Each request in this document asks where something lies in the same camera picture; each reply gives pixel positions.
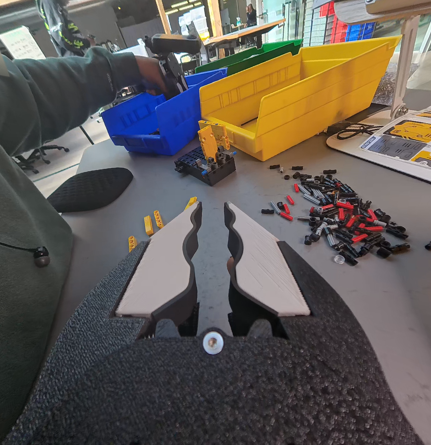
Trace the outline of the black mesh pad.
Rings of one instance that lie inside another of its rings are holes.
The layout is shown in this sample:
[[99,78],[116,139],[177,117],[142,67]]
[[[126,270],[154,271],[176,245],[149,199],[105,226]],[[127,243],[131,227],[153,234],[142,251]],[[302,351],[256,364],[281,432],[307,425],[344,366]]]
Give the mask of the black mesh pad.
[[86,171],[65,181],[47,201],[58,213],[100,209],[118,199],[133,178],[128,169],[120,167]]

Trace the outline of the sticker sheet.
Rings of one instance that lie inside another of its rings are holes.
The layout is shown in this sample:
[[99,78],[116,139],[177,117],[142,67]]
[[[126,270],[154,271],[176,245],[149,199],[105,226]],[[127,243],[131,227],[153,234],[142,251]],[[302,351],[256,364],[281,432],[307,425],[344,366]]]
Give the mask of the sticker sheet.
[[359,148],[431,168],[431,106],[381,127]]

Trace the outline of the black office chair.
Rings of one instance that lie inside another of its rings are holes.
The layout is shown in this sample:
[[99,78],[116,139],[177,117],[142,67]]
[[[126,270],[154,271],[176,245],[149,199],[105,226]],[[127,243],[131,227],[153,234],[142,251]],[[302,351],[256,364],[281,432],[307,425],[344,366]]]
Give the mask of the black office chair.
[[38,149],[33,150],[28,158],[25,158],[22,154],[12,156],[12,159],[17,166],[23,171],[30,171],[34,174],[38,174],[39,171],[35,168],[34,164],[38,160],[42,160],[45,164],[50,164],[50,161],[46,159],[48,150],[59,150],[66,153],[69,152],[69,148],[64,146],[58,146],[56,144],[44,145]]

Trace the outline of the pile of small lego pins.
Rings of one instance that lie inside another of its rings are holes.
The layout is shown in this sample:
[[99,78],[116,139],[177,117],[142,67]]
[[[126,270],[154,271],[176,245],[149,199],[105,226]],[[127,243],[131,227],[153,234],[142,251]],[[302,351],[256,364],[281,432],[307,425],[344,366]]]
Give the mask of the pile of small lego pins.
[[296,202],[291,195],[283,201],[271,201],[261,214],[278,215],[287,221],[298,220],[308,226],[303,244],[311,246],[322,238],[335,251],[334,262],[356,266],[359,260],[375,254],[381,259],[411,250],[404,226],[391,220],[385,211],[372,208],[371,200],[360,195],[337,177],[336,169],[323,170],[319,175],[304,172],[304,167],[291,167],[292,173],[280,164],[272,164],[284,180],[293,180],[292,192],[311,207],[305,214],[291,213]]

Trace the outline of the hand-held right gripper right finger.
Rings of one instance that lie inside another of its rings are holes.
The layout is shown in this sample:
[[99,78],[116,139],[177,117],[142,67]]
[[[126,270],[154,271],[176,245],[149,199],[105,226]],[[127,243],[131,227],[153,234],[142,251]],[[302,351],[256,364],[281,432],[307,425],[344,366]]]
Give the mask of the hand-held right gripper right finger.
[[244,337],[257,320],[265,320],[271,333],[281,318],[306,317],[311,310],[288,265],[288,247],[231,202],[224,203],[230,269],[228,320],[232,334]]

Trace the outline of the yellow plastic bin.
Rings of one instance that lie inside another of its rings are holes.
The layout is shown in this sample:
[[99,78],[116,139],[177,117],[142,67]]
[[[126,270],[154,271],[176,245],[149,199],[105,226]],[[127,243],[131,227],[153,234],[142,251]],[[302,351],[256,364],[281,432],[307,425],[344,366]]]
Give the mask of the yellow plastic bin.
[[[301,48],[199,90],[201,116],[266,161],[368,108],[401,36]],[[241,124],[258,117],[256,125]]]

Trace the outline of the green plastic bin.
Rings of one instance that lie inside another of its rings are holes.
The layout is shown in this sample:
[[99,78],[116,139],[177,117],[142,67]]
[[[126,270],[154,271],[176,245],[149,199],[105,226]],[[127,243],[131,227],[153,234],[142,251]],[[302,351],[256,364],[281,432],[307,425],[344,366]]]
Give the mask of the green plastic bin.
[[227,75],[230,76],[287,53],[293,56],[297,55],[301,44],[302,39],[265,43],[261,48],[252,47],[235,53],[234,55],[199,66],[196,68],[195,73],[227,68]]

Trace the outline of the black and yellow lego model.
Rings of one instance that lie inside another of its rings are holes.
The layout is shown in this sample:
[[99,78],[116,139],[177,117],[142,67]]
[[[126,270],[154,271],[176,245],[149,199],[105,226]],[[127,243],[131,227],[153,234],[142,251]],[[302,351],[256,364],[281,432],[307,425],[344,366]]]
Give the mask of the black and yellow lego model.
[[236,170],[227,129],[224,124],[199,120],[200,145],[174,161],[175,171],[191,175],[213,186]]

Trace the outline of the wooden top desk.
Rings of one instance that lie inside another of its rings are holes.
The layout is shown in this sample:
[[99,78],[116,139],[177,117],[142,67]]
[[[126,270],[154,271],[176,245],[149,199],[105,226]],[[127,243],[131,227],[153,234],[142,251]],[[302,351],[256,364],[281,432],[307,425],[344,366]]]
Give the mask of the wooden top desk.
[[246,27],[235,32],[230,32],[229,34],[225,34],[223,36],[211,37],[203,41],[202,44],[207,48],[215,47],[218,59],[222,58],[222,56],[219,54],[221,49],[234,48],[235,42],[240,41],[243,37],[256,37],[256,46],[257,48],[261,48],[263,45],[262,35],[268,33],[276,26],[280,27],[284,25],[285,21],[285,18],[282,18],[270,23]]

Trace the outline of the whiteboard with notes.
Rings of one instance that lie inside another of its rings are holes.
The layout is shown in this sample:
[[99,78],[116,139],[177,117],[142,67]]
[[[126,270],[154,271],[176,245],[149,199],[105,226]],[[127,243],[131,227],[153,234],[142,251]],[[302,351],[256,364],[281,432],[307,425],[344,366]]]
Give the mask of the whiteboard with notes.
[[46,56],[38,46],[27,26],[0,33],[0,41],[13,59],[45,60]]

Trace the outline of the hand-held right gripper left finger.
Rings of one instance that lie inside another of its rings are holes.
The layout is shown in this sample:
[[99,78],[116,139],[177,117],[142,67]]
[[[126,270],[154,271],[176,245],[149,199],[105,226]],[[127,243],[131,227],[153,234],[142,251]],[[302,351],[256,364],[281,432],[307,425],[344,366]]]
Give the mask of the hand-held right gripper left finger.
[[179,333],[195,335],[197,286],[192,259],[198,249],[200,201],[186,208],[153,235],[124,286],[117,318],[144,319],[142,332],[152,334],[161,320],[171,320]]

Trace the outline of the person's left forearm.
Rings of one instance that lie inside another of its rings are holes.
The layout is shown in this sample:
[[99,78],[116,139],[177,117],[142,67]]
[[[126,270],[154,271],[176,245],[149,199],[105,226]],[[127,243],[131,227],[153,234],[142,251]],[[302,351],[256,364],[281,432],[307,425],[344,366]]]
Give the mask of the person's left forearm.
[[39,148],[83,124],[124,87],[141,82],[132,53],[10,60],[0,75],[0,159]]

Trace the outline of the person's left hand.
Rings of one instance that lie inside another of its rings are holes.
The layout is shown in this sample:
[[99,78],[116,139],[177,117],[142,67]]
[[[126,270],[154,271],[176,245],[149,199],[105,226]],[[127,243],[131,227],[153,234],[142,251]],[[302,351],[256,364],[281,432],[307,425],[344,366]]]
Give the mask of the person's left hand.
[[159,61],[139,55],[135,56],[135,60],[142,77],[143,89],[152,96],[165,95],[168,89]]

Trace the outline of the blue plastic bin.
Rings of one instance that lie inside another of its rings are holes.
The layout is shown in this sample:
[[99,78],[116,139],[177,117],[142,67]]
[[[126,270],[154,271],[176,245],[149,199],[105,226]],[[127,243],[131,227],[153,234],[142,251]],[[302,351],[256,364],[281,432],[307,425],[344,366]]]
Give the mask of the blue plastic bin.
[[200,88],[226,76],[227,68],[186,76],[189,89],[169,100],[144,92],[107,109],[101,118],[109,137],[128,152],[175,155],[200,129]]

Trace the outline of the stack of red blue crates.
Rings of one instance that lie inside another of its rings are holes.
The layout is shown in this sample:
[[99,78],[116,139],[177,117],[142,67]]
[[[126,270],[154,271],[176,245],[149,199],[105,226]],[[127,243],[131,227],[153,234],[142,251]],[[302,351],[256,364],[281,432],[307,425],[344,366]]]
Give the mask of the stack of red blue crates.
[[302,46],[313,47],[373,37],[376,22],[351,25],[335,13],[334,1],[302,1]]

